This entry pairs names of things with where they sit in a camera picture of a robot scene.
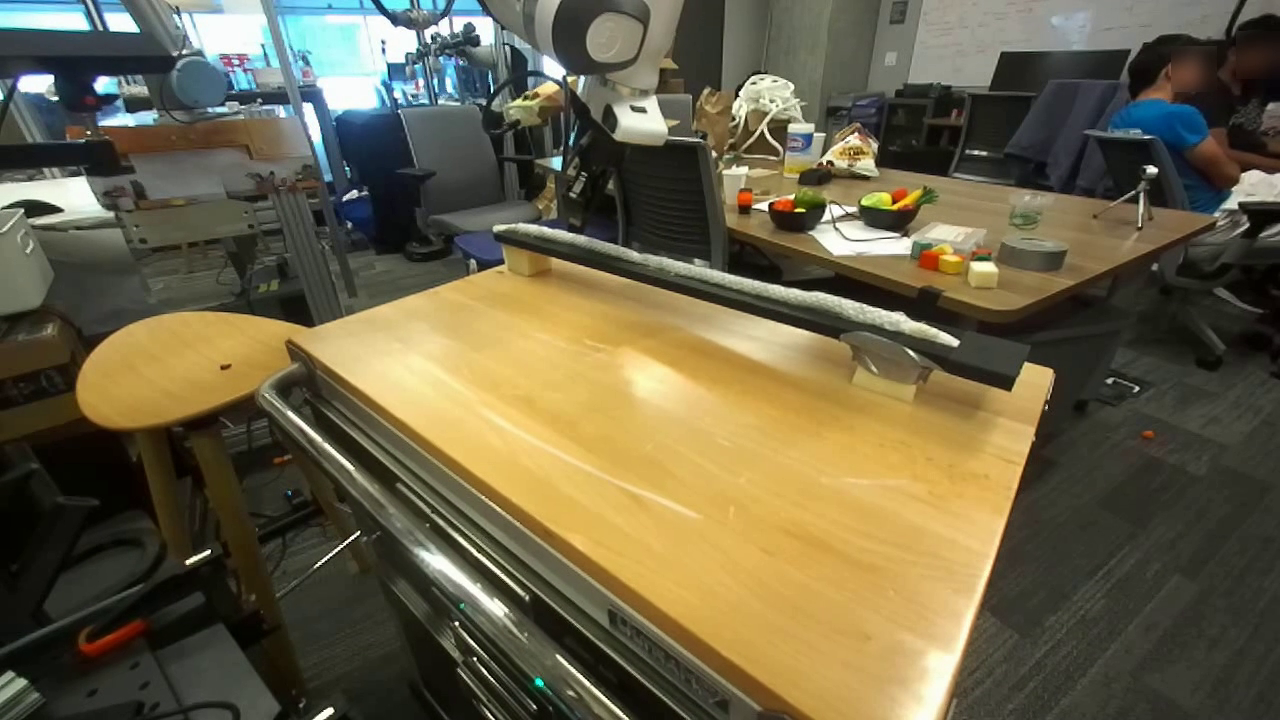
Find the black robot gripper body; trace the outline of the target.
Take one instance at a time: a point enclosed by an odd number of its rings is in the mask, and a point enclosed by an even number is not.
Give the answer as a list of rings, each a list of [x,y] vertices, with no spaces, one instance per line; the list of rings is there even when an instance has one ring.
[[[558,173],[558,226],[585,238],[617,231],[611,196],[611,137],[572,85],[564,85],[564,173]]]

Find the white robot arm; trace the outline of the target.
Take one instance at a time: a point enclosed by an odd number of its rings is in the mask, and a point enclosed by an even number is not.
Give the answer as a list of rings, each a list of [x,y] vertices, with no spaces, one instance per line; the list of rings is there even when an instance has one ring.
[[[478,9],[572,75],[575,140],[564,161],[558,214],[575,230],[606,230],[617,148],[667,140],[659,68],[672,57],[682,0],[478,0]]]

